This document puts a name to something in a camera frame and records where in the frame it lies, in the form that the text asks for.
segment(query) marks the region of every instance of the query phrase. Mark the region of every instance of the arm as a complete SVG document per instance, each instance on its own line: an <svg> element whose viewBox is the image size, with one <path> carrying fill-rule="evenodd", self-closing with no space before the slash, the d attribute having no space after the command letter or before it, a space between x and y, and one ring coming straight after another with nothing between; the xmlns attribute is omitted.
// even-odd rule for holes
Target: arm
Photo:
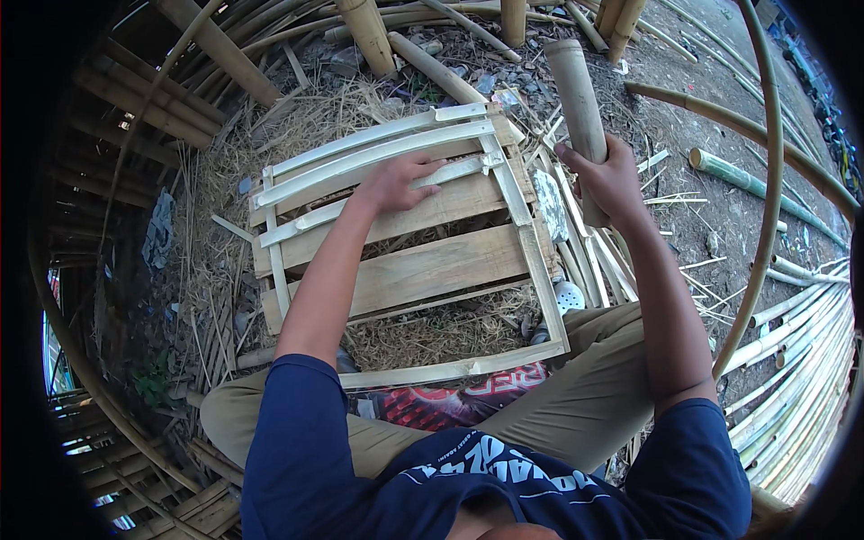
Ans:
<svg viewBox="0 0 864 540"><path fill-rule="evenodd" d="M276 358L307 354L336 368L360 253L372 222L381 213L410 210L441 191L438 186L410 189L412 180L431 175L443 164L428 161L428 154L416 152L381 162L354 191L303 273L282 324Z"/></svg>
<svg viewBox="0 0 864 540"><path fill-rule="evenodd" d="M602 165L563 144L555 151L579 174L581 189L591 193L627 242L642 313L647 315L642 322L655 415L691 397L717 403L705 327L669 246L642 202L632 150L617 137L607 134L606 139L609 158Z"/></svg>

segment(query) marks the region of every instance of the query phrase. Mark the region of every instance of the forearm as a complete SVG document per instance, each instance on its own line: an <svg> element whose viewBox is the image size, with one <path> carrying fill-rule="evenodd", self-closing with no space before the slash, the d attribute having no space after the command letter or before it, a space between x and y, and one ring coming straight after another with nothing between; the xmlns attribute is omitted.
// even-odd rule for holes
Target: forearm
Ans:
<svg viewBox="0 0 864 540"><path fill-rule="evenodd" d="M336 367L336 352L351 311L360 254L373 205L356 196L345 204L330 233L303 273L276 344L276 356L301 353Z"/></svg>
<svg viewBox="0 0 864 540"><path fill-rule="evenodd" d="M620 232L639 289L655 414L688 397L716 402L708 336L669 246L647 211Z"/></svg>

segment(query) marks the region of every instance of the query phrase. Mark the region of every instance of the person's right arm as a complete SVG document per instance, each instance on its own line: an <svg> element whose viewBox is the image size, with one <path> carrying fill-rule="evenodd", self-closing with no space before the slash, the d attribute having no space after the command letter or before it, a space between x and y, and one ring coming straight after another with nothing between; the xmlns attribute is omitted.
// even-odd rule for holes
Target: person's right arm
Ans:
<svg viewBox="0 0 864 540"><path fill-rule="evenodd" d="M579 175L577 194L587 189L627 242L642 304L655 416L691 397L717 403L708 336L677 262L642 201L632 150L612 135L606 140L609 157L602 165L563 144L555 151Z"/></svg>

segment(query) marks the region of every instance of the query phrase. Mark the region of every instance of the khaki pants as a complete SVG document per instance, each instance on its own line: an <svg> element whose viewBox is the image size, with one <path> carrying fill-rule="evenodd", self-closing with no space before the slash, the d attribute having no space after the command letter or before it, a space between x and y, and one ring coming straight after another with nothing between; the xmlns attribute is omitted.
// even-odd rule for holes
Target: khaki pants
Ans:
<svg viewBox="0 0 864 540"><path fill-rule="evenodd" d="M537 388L476 426L504 442L594 471L651 418L638 303L564 315L569 362ZM246 463L267 370L221 384L201 405L204 431L232 461ZM354 472L375 478L412 442L431 432L347 416Z"/></svg>

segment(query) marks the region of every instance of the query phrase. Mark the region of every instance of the t-shirt sleeve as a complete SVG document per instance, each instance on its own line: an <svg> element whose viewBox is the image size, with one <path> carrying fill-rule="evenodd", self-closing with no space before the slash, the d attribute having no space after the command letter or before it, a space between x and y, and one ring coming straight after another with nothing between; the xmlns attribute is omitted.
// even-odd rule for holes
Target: t-shirt sleeve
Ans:
<svg viewBox="0 0 864 540"><path fill-rule="evenodd" d="M250 537L306 537L345 510L363 484L354 477L347 406L332 366L303 354L273 363L246 460L241 514Z"/></svg>
<svg viewBox="0 0 864 540"><path fill-rule="evenodd" d="M737 538L750 523L750 485L720 407L698 397L654 425L625 482L665 538Z"/></svg>

